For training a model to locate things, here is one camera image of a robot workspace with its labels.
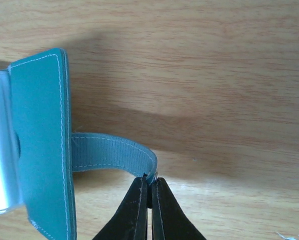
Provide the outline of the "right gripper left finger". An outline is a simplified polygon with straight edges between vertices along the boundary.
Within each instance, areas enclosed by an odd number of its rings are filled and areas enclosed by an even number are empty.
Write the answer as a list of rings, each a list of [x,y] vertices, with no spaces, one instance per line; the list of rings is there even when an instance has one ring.
[[[148,236],[148,183],[136,177],[109,222],[95,240],[146,240]]]

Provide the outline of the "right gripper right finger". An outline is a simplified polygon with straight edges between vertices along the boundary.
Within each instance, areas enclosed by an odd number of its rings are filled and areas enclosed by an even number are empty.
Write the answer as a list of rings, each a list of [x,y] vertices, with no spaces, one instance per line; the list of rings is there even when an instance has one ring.
[[[206,240],[184,214],[166,180],[151,186],[153,240]]]

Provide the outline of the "teal card holder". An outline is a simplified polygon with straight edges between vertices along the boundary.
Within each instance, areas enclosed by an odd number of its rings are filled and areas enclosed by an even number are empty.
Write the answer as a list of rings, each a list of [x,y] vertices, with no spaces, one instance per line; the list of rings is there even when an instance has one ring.
[[[120,169],[149,184],[157,157],[132,140],[72,131],[67,53],[62,48],[0,70],[0,214],[21,206],[49,240],[75,240],[74,172]]]

